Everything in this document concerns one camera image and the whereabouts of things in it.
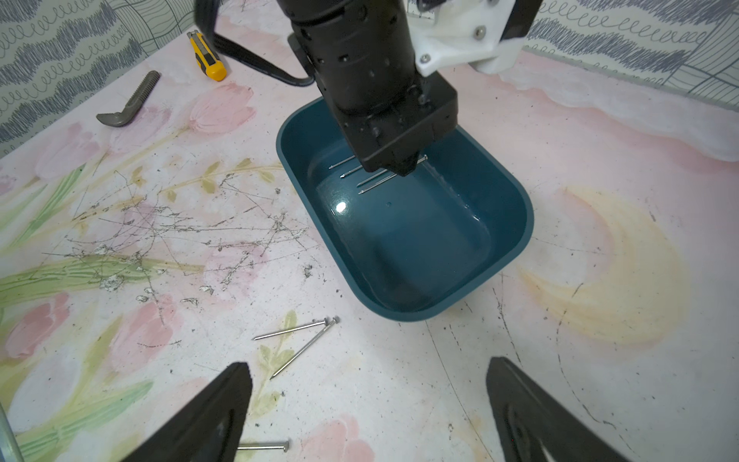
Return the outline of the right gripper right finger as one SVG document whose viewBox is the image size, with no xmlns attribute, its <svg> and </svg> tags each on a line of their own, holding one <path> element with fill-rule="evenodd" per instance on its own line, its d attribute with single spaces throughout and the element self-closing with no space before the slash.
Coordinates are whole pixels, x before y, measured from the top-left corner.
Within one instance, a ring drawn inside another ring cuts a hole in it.
<svg viewBox="0 0 739 462">
<path fill-rule="evenodd" d="M 506 461 L 624 461 L 505 357 L 490 360 L 486 389 Z"/>
</svg>

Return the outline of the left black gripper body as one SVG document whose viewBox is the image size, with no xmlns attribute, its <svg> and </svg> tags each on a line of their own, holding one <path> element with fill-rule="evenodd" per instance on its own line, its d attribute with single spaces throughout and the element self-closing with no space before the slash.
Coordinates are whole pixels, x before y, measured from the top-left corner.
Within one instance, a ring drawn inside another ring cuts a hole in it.
<svg viewBox="0 0 739 462">
<path fill-rule="evenodd" d="M 411 173 L 457 125 L 456 89 L 416 69 L 399 1 L 282 1 L 294 43 L 367 172 Z"/>
</svg>

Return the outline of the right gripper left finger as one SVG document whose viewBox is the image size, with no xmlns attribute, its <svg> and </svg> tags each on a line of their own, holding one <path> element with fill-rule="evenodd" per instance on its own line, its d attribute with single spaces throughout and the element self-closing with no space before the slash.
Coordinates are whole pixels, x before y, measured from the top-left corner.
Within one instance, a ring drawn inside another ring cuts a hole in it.
<svg viewBox="0 0 739 462">
<path fill-rule="evenodd" d="M 233 461 L 252 393 L 246 362 L 229 365 L 125 459 L 146 461 Z"/>
</svg>

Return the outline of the teal plastic storage box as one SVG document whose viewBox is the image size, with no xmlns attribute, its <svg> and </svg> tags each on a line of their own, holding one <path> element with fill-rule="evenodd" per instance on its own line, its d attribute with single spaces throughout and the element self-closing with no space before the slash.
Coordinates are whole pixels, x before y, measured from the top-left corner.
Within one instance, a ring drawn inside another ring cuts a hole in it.
<svg viewBox="0 0 739 462">
<path fill-rule="evenodd" d="M 359 196 L 351 155 L 317 99 L 280 128 L 276 150 L 344 279 L 371 312 L 433 318 L 516 259 L 534 227 L 521 183 L 462 128 L 407 175 Z"/>
</svg>

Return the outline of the yellow utility knife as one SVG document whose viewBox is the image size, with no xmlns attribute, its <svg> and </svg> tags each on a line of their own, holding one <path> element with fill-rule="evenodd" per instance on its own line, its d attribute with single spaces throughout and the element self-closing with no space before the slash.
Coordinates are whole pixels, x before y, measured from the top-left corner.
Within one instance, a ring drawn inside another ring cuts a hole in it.
<svg viewBox="0 0 739 462">
<path fill-rule="evenodd" d="M 223 81 L 227 76 L 227 68 L 206 38 L 199 31 L 190 31 L 187 37 L 202 73 L 216 82 Z"/>
</svg>

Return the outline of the pink floral table mat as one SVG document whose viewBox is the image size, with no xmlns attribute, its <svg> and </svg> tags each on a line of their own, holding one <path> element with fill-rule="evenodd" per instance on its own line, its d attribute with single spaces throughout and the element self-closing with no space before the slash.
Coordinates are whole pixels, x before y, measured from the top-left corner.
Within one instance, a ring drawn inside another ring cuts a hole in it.
<svg viewBox="0 0 739 462">
<path fill-rule="evenodd" d="M 230 363 L 247 461 L 500 461 L 489 361 L 633 461 L 738 457 L 738 5 L 547 1 L 445 73 L 534 227 L 425 321 L 344 279 L 279 160 L 318 96 L 199 70 L 187 1 L 1 5 L 1 404 L 29 461 L 117 461 Z M 117 113 L 161 78 L 125 127 Z M 324 318 L 334 325 L 252 338 Z"/>
</svg>

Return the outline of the grey metal angle tool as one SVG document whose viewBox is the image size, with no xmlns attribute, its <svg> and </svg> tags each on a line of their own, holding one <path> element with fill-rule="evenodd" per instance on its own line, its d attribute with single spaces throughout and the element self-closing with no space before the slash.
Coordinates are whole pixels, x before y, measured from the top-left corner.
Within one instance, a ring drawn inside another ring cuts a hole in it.
<svg viewBox="0 0 739 462">
<path fill-rule="evenodd" d="M 136 115 L 138 115 L 140 109 L 142 109 L 144 102 L 148 100 L 160 78 L 161 73 L 159 71 L 149 71 L 121 111 L 117 113 L 97 114 L 96 119 L 101 124 L 114 128 L 129 125 Z"/>
</svg>

